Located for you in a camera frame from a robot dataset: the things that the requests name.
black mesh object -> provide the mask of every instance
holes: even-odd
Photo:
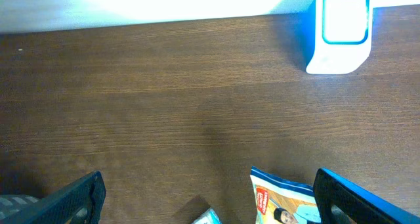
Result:
[[[37,203],[6,217],[2,222],[96,224],[100,219],[105,194],[102,176],[99,171],[94,171]]]
[[[337,210],[357,223],[420,223],[415,215],[325,168],[316,174],[314,195],[322,223],[339,223]]]

red label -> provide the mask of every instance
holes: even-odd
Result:
[[[257,188],[257,209],[265,214],[268,203],[268,191],[262,188]]]

wood grain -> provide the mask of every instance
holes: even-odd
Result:
[[[420,6],[374,19],[343,76],[301,70],[299,15],[2,36],[1,192],[99,169],[102,223],[188,223],[191,200],[252,223],[251,166],[327,167],[420,215]]]

white wall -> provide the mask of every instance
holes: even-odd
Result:
[[[304,11],[313,0],[0,0],[0,33]],[[420,0],[372,0],[374,7]]]

glowing blue square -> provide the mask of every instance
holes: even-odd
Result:
[[[368,38],[369,0],[324,0],[322,37],[330,44],[361,44]]]

